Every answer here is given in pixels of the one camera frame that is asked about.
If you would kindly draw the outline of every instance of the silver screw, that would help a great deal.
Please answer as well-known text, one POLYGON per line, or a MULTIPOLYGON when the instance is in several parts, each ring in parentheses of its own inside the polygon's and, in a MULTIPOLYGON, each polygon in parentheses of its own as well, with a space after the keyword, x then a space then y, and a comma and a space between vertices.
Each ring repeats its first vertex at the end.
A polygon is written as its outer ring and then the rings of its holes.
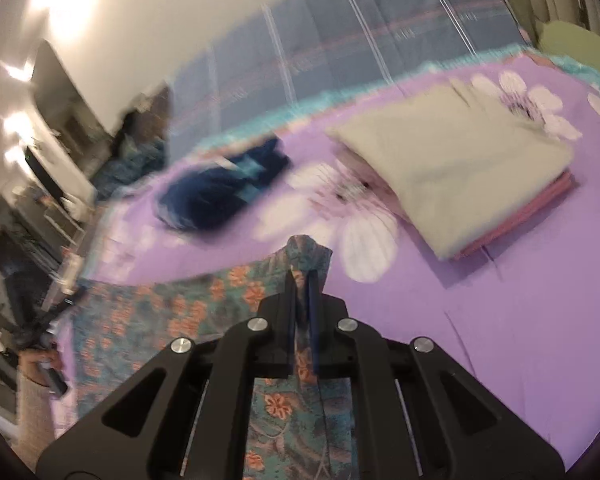
POLYGON ((176 354, 185 354, 191 350, 192 346, 191 339, 187 339, 186 337, 179 337, 171 341, 171 351, 176 352, 176 354))
POLYGON ((433 341, 428 337, 419 337, 416 339, 416 341, 413 342, 413 347, 416 349, 416 352, 428 354, 436 346, 434 345, 433 341))
POLYGON ((269 323, 263 317, 254 317, 250 319, 247 323, 247 327, 249 330, 253 330, 254 332, 261 332, 262 330, 266 330, 269 323))
POLYGON ((358 328, 358 322, 350 317, 345 317, 338 322, 338 328, 343 332, 353 332, 358 328))

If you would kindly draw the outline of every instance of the green floral cloth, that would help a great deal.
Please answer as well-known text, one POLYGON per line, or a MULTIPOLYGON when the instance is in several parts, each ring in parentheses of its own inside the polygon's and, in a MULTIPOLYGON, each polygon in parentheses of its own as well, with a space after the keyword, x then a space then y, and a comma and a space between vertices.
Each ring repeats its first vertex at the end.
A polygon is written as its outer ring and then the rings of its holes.
MULTIPOLYGON (((275 254, 248 265, 190 280, 151 286, 86 282, 72 310, 78 416, 85 415, 175 337, 220 337, 253 317, 260 301, 281 292, 292 270, 317 269, 324 283, 331 251, 295 236, 275 254)), ((253 480, 358 477, 352 459, 347 380, 320 381, 312 371, 306 334, 296 335, 295 373, 254 383, 244 477, 253 480)))

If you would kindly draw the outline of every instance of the triangular cutout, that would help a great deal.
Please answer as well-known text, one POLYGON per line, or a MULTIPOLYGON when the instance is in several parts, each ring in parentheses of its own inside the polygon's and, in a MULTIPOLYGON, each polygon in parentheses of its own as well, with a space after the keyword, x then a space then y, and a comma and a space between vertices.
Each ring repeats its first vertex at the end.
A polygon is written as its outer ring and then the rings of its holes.
POLYGON ((462 430, 472 435, 494 426, 496 416, 449 372, 440 374, 449 402, 456 412, 462 430))
POLYGON ((103 415, 102 423, 127 436, 138 436, 166 376, 163 368, 151 372, 103 415))

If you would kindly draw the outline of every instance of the purple bedsheet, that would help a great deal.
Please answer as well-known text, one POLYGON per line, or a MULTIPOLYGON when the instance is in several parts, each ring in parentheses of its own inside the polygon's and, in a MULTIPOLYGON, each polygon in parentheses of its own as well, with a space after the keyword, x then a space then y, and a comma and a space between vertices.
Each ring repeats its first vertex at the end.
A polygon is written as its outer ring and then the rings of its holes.
POLYGON ((168 232, 153 215, 155 197, 184 164, 154 178, 118 206, 90 278, 177 280, 309 234, 334 250, 325 292, 346 300, 353 317, 395 340, 432 337, 573 464, 600 430, 600 95, 523 57, 401 82, 283 140, 292 170, 213 238, 168 232), (548 134, 569 139, 580 186, 487 251, 440 262, 378 197, 355 186, 346 189, 353 200, 328 196, 346 170, 324 130, 450 76, 508 94, 548 134))

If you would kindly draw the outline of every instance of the green pillow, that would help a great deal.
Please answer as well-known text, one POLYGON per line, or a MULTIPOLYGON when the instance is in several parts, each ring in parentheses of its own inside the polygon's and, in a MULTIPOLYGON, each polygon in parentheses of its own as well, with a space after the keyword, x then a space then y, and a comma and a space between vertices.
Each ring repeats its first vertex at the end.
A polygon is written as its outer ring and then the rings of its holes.
POLYGON ((570 56, 600 71, 600 36, 567 22, 545 23, 538 50, 552 56, 570 56))
POLYGON ((518 20, 520 27, 526 30, 532 43, 536 44, 538 42, 538 35, 536 34, 536 29, 534 27, 536 17, 534 16, 534 10, 531 8, 531 5, 525 0, 507 1, 511 7, 511 12, 513 12, 513 15, 518 20))

